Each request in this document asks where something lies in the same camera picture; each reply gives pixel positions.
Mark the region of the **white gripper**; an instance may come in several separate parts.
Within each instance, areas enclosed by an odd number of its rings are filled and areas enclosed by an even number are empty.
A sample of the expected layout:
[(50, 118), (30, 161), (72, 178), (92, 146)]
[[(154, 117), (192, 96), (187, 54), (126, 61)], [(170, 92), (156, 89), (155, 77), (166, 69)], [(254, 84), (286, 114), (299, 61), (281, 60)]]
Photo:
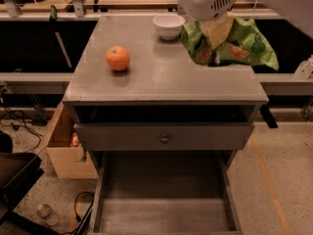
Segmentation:
[(209, 46), (215, 49), (226, 41), (230, 33), (234, 16), (231, 12), (227, 11), (232, 8), (236, 1), (178, 0), (178, 4), (187, 15), (198, 21), (203, 21), (200, 22), (201, 32)]

